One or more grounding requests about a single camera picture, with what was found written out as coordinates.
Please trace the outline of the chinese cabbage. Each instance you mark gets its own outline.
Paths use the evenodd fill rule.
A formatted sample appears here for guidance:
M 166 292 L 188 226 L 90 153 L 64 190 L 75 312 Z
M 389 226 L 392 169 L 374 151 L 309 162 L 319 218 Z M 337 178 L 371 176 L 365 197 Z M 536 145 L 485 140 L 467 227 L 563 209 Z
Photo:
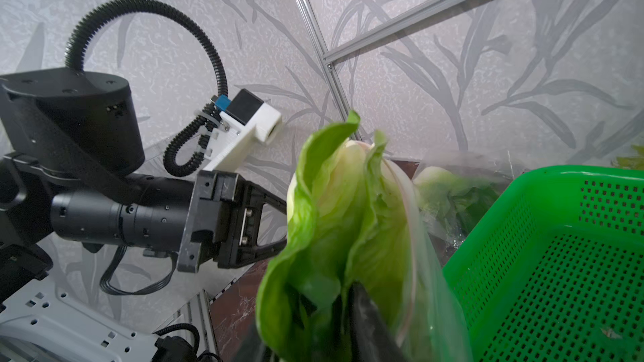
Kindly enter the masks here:
M 287 244 L 268 263 L 256 326 L 281 361 L 352 358 L 349 293 L 360 283 L 398 338 L 409 318 L 411 233 L 387 138 L 357 142 L 361 119 L 312 134 L 288 189 Z
M 429 234 L 445 241 L 469 236 L 503 189 L 499 177 L 456 174 L 438 166 L 423 169 L 413 184 Z

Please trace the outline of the clear zip-top bag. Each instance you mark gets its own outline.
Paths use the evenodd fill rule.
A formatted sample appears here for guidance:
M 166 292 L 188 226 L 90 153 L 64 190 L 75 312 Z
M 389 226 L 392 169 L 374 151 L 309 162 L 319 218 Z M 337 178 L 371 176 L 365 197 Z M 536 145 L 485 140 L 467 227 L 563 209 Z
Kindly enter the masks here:
M 411 271 L 404 282 L 395 341 L 408 361 L 472 361 L 464 313 L 444 278 L 413 183 L 392 161 L 383 165 L 400 189 L 410 237 Z
M 510 153 L 428 153 L 412 179 L 428 233 L 456 250 L 505 189 L 528 171 Z

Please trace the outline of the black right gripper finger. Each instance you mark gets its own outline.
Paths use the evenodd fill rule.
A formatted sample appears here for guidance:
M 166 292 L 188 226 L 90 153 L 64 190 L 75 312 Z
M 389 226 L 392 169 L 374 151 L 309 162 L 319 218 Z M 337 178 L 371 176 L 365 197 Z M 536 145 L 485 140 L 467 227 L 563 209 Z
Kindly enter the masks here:
M 349 306 L 353 361 L 406 361 L 377 305 L 360 283 L 352 283 Z

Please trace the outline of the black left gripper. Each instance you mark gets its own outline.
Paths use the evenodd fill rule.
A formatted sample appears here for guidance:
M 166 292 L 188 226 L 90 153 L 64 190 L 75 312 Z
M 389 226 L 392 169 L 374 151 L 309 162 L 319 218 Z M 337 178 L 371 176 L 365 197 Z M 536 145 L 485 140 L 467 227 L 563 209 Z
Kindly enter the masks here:
M 177 268 L 197 273 L 215 261 L 237 269 L 277 256 L 286 239 L 268 238 L 269 211 L 286 216 L 286 201 L 241 174 L 202 170 L 196 176 Z

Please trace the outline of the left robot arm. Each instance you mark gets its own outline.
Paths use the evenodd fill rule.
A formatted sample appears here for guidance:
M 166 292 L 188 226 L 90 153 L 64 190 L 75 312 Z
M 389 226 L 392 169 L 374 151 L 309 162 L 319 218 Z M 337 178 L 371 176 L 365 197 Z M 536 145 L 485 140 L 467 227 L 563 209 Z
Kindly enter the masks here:
M 132 13 L 185 28 L 216 75 L 216 94 L 164 152 L 165 177 L 139 172 L 145 154 L 127 80 L 84 68 L 97 32 Z M 51 233 L 93 253 L 115 246 L 99 283 L 113 296 L 122 289 L 112 277 L 133 247 L 183 273 L 208 261 L 236 269 L 285 248 L 282 239 L 260 241 L 263 211 L 285 212 L 284 200 L 238 173 L 283 118 L 249 90 L 230 97 L 207 34 L 166 3 L 112 0 L 92 10 L 73 30 L 63 67 L 2 77 L 1 121 L 13 148 L 1 160 L 2 299 L 47 276 L 53 262 L 39 243 Z

